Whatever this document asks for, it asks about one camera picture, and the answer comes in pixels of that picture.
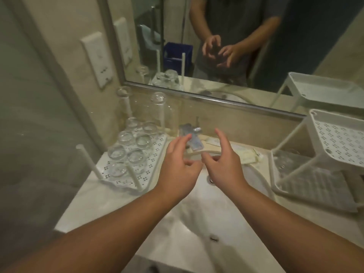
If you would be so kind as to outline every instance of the wall switch plate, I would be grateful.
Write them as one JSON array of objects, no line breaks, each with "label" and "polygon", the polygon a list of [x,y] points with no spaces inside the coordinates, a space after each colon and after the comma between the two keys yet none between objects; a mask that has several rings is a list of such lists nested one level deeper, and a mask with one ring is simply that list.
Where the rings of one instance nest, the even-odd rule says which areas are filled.
[{"label": "wall switch plate", "polygon": [[81,39],[100,88],[112,80],[112,68],[102,33],[97,31]]},{"label": "wall switch plate", "polygon": [[133,53],[131,51],[131,42],[129,36],[129,29],[126,19],[121,17],[119,20],[114,22],[114,28],[116,36],[119,42],[119,48],[123,56],[123,61],[125,66],[128,65],[133,58]]}]

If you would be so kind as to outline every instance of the blue bin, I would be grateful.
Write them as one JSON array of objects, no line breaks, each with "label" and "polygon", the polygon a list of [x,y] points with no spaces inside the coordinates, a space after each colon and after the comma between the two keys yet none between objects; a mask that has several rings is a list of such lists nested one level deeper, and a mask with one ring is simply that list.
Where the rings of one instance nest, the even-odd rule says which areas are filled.
[{"label": "blue bin", "polygon": [[180,75],[182,73],[182,53],[186,54],[186,61],[184,65],[184,73],[186,74],[191,67],[192,63],[192,45],[179,44],[168,42],[164,46],[163,55],[163,67],[164,70],[172,69],[178,72]]}]

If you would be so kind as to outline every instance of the mirror frame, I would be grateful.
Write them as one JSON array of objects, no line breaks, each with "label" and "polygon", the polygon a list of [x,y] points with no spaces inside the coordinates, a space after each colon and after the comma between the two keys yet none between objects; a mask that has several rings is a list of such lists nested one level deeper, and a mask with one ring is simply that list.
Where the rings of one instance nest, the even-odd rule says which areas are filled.
[{"label": "mirror frame", "polygon": [[277,118],[301,121],[302,119],[304,119],[306,117],[305,115],[302,115],[302,114],[277,110],[277,109],[258,106],[258,105],[254,105],[254,104],[241,103],[241,102],[231,101],[231,100],[223,100],[223,99],[218,99],[215,97],[199,95],[196,93],[178,91],[178,90],[173,90],[173,89],[156,87],[156,86],[152,86],[152,85],[148,85],[148,84],[127,81],[126,77],[125,77],[125,72],[124,72],[124,63],[123,63],[123,59],[121,56],[121,50],[119,49],[116,32],[114,30],[113,20],[112,20],[111,11],[109,9],[108,0],[97,0],[97,1],[99,4],[102,21],[103,21],[103,24],[104,24],[104,27],[106,30],[106,37],[107,37],[108,44],[109,44],[109,47],[111,50],[112,59],[114,61],[116,73],[117,73],[117,76],[118,76],[118,79],[119,79],[121,85],[128,85],[130,87],[139,88],[145,92],[148,92],[148,90],[149,90],[149,92],[150,92],[150,90],[152,92],[153,91],[154,92],[165,92],[167,94],[182,97],[184,99],[199,100],[202,102],[216,104],[216,105],[229,107],[229,108],[233,108],[233,109],[245,110],[248,112],[264,114],[264,115],[269,115],[269,116],[275,116]]}]

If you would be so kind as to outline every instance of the faucet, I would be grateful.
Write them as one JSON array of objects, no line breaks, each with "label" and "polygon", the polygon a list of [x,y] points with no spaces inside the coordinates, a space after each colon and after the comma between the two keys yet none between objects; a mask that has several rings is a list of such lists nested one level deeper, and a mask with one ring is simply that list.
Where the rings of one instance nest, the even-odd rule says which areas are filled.
[{"label": "faucet", "polygon": [[187,142],[187,145],[193,151],[198,151],[203,149],[203,143],[198,137],[198,134],[200,134],[201,132],[202,129],[199,127],[198,117],[196,117],[196,127],[193,127],[192,124],[190,123],[180,125],[180,136],[186,136],[187,134],[192,134],[192,138]]}]

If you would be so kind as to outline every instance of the forearm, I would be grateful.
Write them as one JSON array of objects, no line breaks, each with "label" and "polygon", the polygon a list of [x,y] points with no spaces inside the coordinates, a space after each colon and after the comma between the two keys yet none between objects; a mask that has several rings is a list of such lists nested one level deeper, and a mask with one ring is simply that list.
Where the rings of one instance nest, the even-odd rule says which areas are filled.
[{"label": "forearm", "polygon": [[277,30],[280,22],[280,17],[268,18],[250,36],[237,43],[242,54],[253,52],[264,45]]},{"label": "forearm", "polygon": [[128,205],[67,233],[8,272],[119,273],[176,204],[174,199],[153,189]]},{"label": "forearm", "polygon": [[286,272],[361,272],[364,250],[292,213],[257,190],[228,192]]},{"label": "forearm", "polygon": [[193,30],[198,38],[203,42],[208,37],[212,36],[205,18],[205,5],[206,0],[192,0],[189,13]]}]

